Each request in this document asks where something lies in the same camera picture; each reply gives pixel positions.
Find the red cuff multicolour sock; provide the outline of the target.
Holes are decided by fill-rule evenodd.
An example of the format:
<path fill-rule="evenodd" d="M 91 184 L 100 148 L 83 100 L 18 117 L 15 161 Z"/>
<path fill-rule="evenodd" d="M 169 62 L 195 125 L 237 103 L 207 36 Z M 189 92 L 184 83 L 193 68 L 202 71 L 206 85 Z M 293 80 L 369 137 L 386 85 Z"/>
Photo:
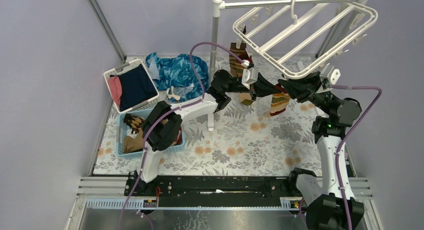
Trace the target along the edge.
<path fill-rule="evenodd" d="M 285 112 L 291 100 L 288 92 L 279 83 L 275 85 L 275 89 L 279 92 L 272 95 L 269 111 L 265 114 L 266 117 L 276 116 Z"/>
<path fill-rule="evenodd" d="M 253 63 L 252 57 L 249 56 L 246 53 L 239 55 L 239 58 L 241 60 L 248 60 L 250 63 Z M 236 75 L 237 75 L 237 77 L 242 77 L 243 76 L 243 70 L 244 70 L 244 67 L 242 66 L 241 62 L 239 62 L 237 60 L 236 61 Z M 251 97 L 251 95 L 249 93 L 240 93 L 239 94 L 239 99 L 240 99 L 241 104 L 243 104 L 245 106 L 250 106 L 254 102 L 252 100 L 252 97 Z"/>

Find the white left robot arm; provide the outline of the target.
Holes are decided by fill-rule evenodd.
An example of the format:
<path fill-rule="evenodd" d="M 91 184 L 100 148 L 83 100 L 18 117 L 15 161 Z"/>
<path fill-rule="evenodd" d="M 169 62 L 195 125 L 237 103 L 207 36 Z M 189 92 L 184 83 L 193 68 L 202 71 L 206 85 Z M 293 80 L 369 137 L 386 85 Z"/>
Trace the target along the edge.
<path fill-rule="evenodd" d="M 160 159 L 164 150 L 175 141 L 182 124 L 225 109 L 231 101 L 228 93 L 233 92 L 247 93 L 255 100 L 280 93 L 280 89 L 259 73 L 253 83 L 243 84 L 241 77 L 219 70 L 203 96 L 180 104 L 169 105 L 165 101 L 156 104 L 142 125 L 143 156 L 138 173 L 140 178 L 136 183 L 136 189 L 142 195 L 148 196 L 154 192 L 154 179 L 158 175 Z"/>

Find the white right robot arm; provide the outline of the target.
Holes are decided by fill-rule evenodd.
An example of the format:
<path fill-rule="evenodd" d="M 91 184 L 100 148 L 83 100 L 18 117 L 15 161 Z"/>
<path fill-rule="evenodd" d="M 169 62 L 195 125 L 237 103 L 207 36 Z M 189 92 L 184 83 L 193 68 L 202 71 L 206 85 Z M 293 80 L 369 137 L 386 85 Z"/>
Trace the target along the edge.
<path fill-rule="evenodd" d="M 311 132 L 321 161 L 322 183 L 309 170 L 294 168 L 287 182 L 293 196 L 302 194 L 304 222 L 309 230 L 354 230 L 365 214 L 363 203 L 356 200 L 346 166 L 346 130 L 360 116 L 360 104 L 351 98 L 340 99 L 319 73 L 303 79 L 278 80 L 298 103 L 310 102 L 321 110 Z"/>

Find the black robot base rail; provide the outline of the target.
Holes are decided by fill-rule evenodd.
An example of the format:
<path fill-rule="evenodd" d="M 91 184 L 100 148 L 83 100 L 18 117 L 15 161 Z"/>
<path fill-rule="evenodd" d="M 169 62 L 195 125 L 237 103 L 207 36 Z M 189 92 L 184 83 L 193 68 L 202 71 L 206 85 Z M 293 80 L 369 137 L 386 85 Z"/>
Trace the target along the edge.
<path fill-rule="evenodd" d="M 279 207 L 280 199 L 300 197 L 287 177 L 158 176 L 149 183 L 129 175 L 125 196 L 153 197 L 159 207 Z"/>

